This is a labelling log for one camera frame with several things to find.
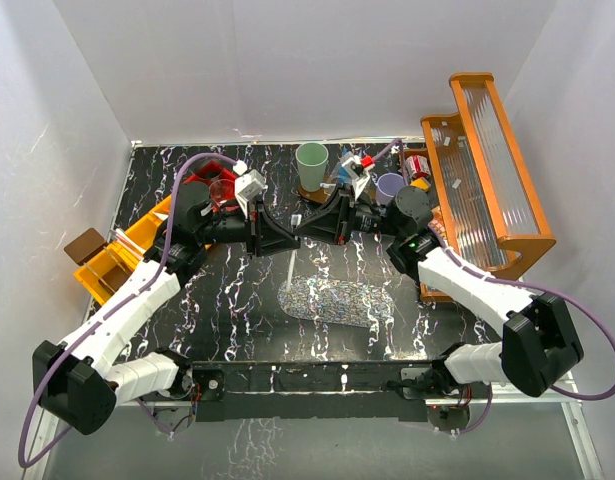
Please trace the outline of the white toothbrush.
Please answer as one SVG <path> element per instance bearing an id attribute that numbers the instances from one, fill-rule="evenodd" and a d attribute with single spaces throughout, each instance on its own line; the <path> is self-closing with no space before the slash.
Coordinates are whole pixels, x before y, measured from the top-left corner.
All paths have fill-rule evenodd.
<path id="1" fill-rule="evenodd" d="M 290 224 L 293 228 L 296 228 L 300 225 L 302 220 L 302 215 L 301 214 L 293 214 L 291 216 L 291 220 L 290 220 Z M 287 272 L 287 279 L 286 279 L 286 284 L 285 284 L 285 291 L 289 292 L 291 289 L 291 285 L 292 285 L 292 278 L 293 278 L 293 272 L 294 272 L 294 267 L 295 267 L 295 260 L 296 260 L 296 254 L 297 251 L 293 250 L 290 256 L 290 260 L 289 260 L 289 265 L 288 265 L 288 272 Z"/>

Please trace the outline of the blue toothpaste tube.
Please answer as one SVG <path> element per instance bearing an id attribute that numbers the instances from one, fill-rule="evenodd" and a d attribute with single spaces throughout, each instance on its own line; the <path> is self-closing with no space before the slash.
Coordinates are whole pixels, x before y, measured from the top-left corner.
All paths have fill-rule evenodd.
<path id="1" fill-rule="evenodd" d="M 348 160 L 350 156 L 351 156 L 351 153 L 346 148 L 343 148 L 341 151 L 341 157 L 337 164 L 337 182 L 338 183 L 349 184 L 351 182 L 349 174 L 343 167 L 343 164 Z"/>

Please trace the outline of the green plastic cup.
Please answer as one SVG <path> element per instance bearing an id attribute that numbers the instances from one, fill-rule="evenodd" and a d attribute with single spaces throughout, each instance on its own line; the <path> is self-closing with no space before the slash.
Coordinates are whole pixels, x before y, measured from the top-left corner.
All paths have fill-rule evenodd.
<path id="1" fill-rule="evenodd" d="M 307 192 L 316 192 L 321 188 L 329 160 L 325 145 L 308 142 L 300 145 L 296 152 L 300 185 Z"/>

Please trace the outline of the purple plastic cup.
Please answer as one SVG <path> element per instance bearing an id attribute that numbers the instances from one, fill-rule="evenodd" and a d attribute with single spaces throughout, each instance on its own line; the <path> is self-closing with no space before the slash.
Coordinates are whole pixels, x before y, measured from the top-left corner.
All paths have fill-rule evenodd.
<path id="1" fill-rule="evenodd" d="M 387 206 L 398 192 L 407 186 L 402 175 L 385 173 L 376 181 L 376 202 L 380 206 Z"/>

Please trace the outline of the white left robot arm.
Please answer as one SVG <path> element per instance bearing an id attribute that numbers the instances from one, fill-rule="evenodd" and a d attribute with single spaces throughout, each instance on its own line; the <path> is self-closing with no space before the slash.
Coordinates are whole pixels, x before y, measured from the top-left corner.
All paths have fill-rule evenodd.
<path id="1" fill-rule="evenodd" d="M 256 170 L 235 180 L 237 209 L 216 207 L 208 185 L 177 181 L 166 219 L 152 245 L 121 288 L 59 344 L 41 343 L 32 355 L 33 403 L 78 432 L 97 431 L 116 406 L 164 391 L 187 396 L 194 376 L 173 352 L 151 353 L 119 364 L 116 359 L 153 314 L 198 273 L 207 245 L 242 243 L 250 256 L 299 248 L 300 242 L 269 214 L 266 183 Z"/>

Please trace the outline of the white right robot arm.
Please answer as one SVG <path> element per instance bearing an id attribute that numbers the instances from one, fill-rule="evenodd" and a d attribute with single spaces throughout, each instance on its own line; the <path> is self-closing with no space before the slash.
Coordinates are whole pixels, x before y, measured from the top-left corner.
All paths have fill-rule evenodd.
<path id="1" fill-rule="evenodd" d="M 539 397 L 583 359 L 562 298 L 503 284 L 458 256 L 431 228 L 433 213 L 423 190 L 402 186 L 386 206 L 372 203 L 363 192 L 369 165 L 346 159 L 350 182 L 335 184 L 326 202 L 294 231 L 334 245 L 347 243 L 354 231 L 387 236 L 392 240 L 387 254 L 399 273 L 449 295 L 496 331 L 496 343 L 451 346 L 417 377 L 422 388 L 453 397 L 468 384 L 497 382 Z"/>

